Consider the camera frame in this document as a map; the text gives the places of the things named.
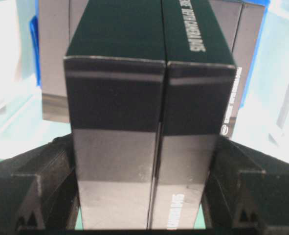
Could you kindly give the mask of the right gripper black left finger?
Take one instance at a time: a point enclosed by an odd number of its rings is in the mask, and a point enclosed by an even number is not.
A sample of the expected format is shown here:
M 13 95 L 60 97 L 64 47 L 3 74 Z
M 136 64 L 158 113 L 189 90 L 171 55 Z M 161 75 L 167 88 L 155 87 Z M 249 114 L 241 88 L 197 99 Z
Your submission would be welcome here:
M 72 134 L 0 161 L 0 232 L 74 229 L 75 169 Z

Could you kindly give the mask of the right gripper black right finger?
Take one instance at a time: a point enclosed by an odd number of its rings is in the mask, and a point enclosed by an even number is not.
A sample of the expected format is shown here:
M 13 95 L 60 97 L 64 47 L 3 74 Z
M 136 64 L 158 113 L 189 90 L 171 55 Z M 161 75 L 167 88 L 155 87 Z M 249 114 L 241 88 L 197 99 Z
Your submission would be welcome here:
M 289 164 L 220 137 L 202 210 L 209 229 L 289 232 Z

